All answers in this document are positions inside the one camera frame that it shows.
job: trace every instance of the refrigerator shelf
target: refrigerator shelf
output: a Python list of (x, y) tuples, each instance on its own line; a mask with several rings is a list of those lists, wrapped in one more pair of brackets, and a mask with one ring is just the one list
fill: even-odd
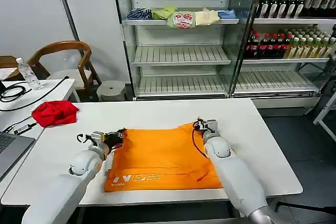
[(221, 46), (138, 47), (133, 64), (141, 66), (228, 65)]
[(224, 87), (215, 75), (142, 77), (138, 96), (225, 95)]
[[(216, 23), (212, 25), (234, 25), (238, 24), (238, 18), (227, 18), (227, 19), (220, 19)], [(136, 19), (136, 20), (128, 20), (125, 19), (122, 21), (123, 24), (128, 26), (153, 26), (153, 25), (167, 25), (167, 20), (163, 19)]]
[[(229, 85), (229, 79), (222, 76)], [(267, 70), (267, 71), (244, 71), (241, 72), (235, 94), (249, 93), (286, 93), (286, 92), (319, 92), (319, 89), (296, 71), (289, 70)]]
[(336, 24), (336, 19), (328, 18), (255, 18), (253, 24)]
[(243, 64), (273, 64), (273, 63), (317, 63), (327, 62), (329, 58), (304, 58), (304, 59), (244, 59)]

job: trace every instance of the white chair seat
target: white chair seat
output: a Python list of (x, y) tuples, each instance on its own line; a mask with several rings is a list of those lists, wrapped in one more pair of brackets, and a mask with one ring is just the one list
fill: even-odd
[[(84, 73), (86, 75), (86, 78), (89, 79), (91, 76), (91, 71), (84, 70)], [(82, 89), (84, 88), (84, 82), (82, 80), (82, 77), (80, 76), (78, 69), (66, 69), (66, 70), (60, 70), (52, 73), (47, 79), (63, 79), (65, 76), (68, 76), (70, 79), (75, 80), (75, 87), (76, 89)]]

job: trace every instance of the orange t-shirt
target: orange t-shirt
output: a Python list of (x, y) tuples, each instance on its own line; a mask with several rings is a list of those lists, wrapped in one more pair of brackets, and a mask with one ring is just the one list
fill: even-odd
[[(211, 161), (194, 146), (192, 132), (192, 123), (171, 130), (127, 129), (105, 191), (222, 188)], [(204, 153), (200, 132), (194, 140)]]

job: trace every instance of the white wall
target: white wall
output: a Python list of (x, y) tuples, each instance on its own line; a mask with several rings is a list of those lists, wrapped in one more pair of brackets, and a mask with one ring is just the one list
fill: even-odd
[[(61, 0), (0, 0), (0, 56), (28, 60), (39, 48), (74, 40)], [(45, 56), (41, 62), (53, 72), (75, 68), (78, 51)]]
[(102, 80), (129, 81), (115, 0), (67, 0), (79, 39), (92, 48)]

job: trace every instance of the laptop keyboard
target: laptop keyboard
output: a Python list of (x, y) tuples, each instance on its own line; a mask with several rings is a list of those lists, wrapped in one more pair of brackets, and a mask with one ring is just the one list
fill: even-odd
[(15, 137), (0, 133), (0, 153), (15, 139)]

